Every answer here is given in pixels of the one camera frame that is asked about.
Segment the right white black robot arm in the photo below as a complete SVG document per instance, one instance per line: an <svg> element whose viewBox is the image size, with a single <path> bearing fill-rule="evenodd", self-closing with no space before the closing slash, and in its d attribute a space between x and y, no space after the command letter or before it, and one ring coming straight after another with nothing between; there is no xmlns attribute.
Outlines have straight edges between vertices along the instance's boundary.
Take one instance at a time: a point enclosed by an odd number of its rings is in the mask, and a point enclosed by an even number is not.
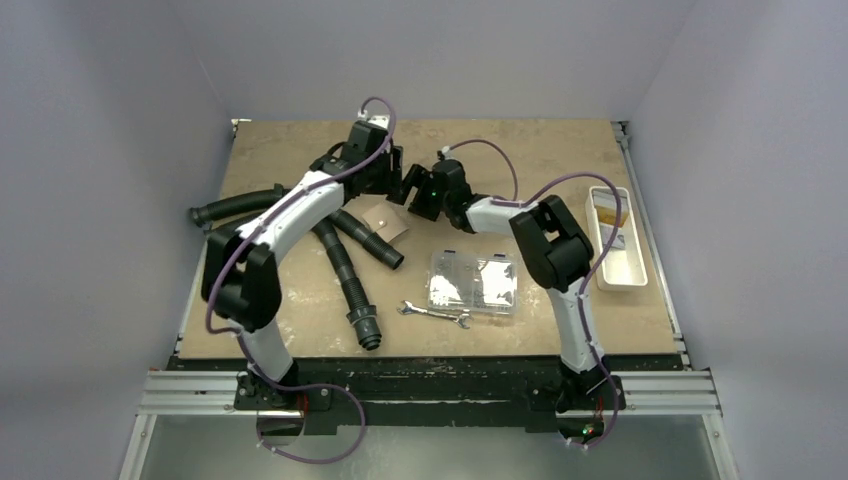
<svg viewBox="0 0 848 480"><path fill-rule="evenodd" d="M606 365L587 295L594 249L562 199L550 195L523 204L476 193L454 159L441 160L430 170L412 165L404 178L392 181L387 199L431 221L443 215L467 233L513 239L530 277L553 307L564 399L584 407L599 396Z"/></svg>

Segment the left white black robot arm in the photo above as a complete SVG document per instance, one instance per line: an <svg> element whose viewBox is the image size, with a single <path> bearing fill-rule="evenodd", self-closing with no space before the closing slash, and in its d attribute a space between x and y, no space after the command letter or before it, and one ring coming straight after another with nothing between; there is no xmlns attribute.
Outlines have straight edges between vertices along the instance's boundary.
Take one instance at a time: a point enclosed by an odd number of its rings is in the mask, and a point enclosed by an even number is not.
<svg viewBox="0 0 848 480"><path fill-rule="evenodd" d="M279 265L313 227L349 200L387 191L396 163L390 115L362 114L339 150L316 159L280 200L230 233L208 237L201 296L209 333L232 334L262 378L259 395L272 408L297 399L295 365L276 325L283 295Z"/></svg>

